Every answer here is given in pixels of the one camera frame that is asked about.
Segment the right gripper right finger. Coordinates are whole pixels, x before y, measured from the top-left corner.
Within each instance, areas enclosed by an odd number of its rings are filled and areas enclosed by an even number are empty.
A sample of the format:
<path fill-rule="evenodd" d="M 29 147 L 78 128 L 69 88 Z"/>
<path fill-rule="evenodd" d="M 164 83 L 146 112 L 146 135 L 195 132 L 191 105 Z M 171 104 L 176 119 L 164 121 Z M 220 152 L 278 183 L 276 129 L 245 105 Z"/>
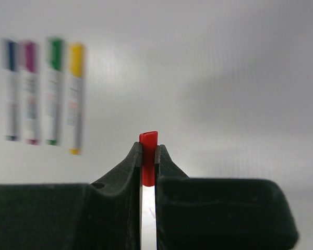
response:
<path fill-rule="evenodd" d="M 155 153 L 158 249 L 293 249 L 299 234 L 281 188 L 266 179 L 191 178 Z"/>

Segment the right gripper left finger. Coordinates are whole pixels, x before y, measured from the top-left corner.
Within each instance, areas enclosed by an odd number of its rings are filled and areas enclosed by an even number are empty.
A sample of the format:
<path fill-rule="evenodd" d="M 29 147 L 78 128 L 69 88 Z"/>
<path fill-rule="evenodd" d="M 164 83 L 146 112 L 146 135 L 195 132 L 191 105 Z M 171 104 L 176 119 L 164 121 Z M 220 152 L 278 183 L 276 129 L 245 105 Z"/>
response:
<path fill-rule="evenodd" d="M 142 146 L 88 183 L 1 184 L 0 249 L 140 249 Z"/>

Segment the red pen cap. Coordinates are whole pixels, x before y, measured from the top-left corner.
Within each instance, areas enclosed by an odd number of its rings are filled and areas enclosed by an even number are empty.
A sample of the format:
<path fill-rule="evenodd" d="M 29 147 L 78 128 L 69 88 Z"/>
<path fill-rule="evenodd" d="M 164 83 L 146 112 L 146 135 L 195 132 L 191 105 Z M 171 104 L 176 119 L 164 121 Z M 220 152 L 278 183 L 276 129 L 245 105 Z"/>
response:
<path fill-rule="evenodd" d="M 155 185 L 155 151 L 158 145 L 158 131 L 145 132 L 139 135 L 142 145 L 142 184 L 147 187 Z"/>

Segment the blue pen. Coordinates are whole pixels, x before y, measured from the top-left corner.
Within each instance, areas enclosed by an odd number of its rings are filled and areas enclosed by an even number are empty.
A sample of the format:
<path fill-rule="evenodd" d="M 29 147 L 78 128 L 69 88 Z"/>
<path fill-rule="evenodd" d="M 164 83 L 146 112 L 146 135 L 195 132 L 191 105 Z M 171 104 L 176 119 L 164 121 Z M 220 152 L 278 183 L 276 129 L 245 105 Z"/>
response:
<path fill-rule="evenodd" d="M 18 75 L 9 71 L 7 86 L 7 140 L 19 140 Z"/>

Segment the yellow pen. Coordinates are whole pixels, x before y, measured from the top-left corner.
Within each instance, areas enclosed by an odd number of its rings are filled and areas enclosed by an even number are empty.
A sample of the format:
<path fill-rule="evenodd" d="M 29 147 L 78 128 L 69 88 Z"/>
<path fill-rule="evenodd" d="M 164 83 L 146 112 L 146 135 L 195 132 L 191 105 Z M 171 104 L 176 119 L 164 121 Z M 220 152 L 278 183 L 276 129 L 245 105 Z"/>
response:
<path fill-rule="evenodd" d="M 73 155 L 79 155 L 82 147 L 83 97 L 83 78 L 71 76 L 68 89 L 67 124 L 69 153 Z"/>

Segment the green pen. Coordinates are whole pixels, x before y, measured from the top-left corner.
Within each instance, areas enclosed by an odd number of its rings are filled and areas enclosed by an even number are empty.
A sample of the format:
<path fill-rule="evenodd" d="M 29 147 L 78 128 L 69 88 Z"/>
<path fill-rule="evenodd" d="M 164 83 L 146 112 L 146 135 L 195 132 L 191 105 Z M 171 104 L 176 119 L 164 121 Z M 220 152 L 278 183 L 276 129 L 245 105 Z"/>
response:
<path fill-rule="evenodd" d="M 49 70 L 49 82 L 46 92 L 46 117 L 48 145 L 57 145 L 59 142 L 60 104 L 61 102 L 61 72 Z"/>

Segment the purple pen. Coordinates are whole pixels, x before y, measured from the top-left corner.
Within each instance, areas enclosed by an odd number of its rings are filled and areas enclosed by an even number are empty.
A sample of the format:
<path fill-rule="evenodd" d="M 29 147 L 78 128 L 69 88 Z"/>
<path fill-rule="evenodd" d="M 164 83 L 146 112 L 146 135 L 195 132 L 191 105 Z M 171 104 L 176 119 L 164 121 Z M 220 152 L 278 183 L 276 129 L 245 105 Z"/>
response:
<path fill-rule="evenodd" d="M 36 73 L 22 73 L 23 134 L 27 144 L 39 145 L 39 81 Z"/>

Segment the yellow pen cap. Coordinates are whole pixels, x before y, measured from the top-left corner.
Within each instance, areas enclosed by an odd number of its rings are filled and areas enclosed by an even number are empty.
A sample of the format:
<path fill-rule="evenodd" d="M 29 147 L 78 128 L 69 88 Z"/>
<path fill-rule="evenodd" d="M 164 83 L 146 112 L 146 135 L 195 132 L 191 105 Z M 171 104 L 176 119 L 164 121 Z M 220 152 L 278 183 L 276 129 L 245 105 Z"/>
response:
<path fill-rule="evenodd" d="M 69 69 L 73 76 L 82 78 L 84 70 L 85 47 L 81 43 L 69 46 Z"/>

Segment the green pen cap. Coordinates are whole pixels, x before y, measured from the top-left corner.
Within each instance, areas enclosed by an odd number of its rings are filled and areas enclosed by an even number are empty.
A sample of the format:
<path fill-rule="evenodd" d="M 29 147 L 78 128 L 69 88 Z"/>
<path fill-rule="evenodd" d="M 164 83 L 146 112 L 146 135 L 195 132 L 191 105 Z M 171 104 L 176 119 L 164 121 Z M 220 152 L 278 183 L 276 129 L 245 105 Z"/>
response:
<path fill-rule="evenodd" d="M 65 42 L 60 37 L 50 37 L 48 42 L 48 58 L 47 62 L 49 66 L 56 70 L 62 70 L 63 54 Z"/>

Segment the purple pen cap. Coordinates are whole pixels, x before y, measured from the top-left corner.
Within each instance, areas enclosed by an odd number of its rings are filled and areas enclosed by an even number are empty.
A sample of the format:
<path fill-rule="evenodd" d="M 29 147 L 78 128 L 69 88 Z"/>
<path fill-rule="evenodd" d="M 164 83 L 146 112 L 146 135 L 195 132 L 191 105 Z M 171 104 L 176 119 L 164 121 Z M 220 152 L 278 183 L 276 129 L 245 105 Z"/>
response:
<path fill-rule="evenodd" d="M 19 42 L 20 65 L 30 73 L 38 73 L 39 45 L 32 40 Z"/>

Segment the blue pen cap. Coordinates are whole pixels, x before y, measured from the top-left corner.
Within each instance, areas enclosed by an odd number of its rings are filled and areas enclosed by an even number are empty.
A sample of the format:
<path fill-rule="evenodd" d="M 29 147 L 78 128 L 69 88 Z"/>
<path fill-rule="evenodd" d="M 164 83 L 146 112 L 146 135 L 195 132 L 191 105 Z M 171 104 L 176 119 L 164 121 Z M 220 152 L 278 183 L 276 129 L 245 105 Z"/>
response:
<path fill-rule="evenodd" d="M 12 72 L 18 70 L 18 43 L 10 39 L 3 40 L 4 68 Z"/>

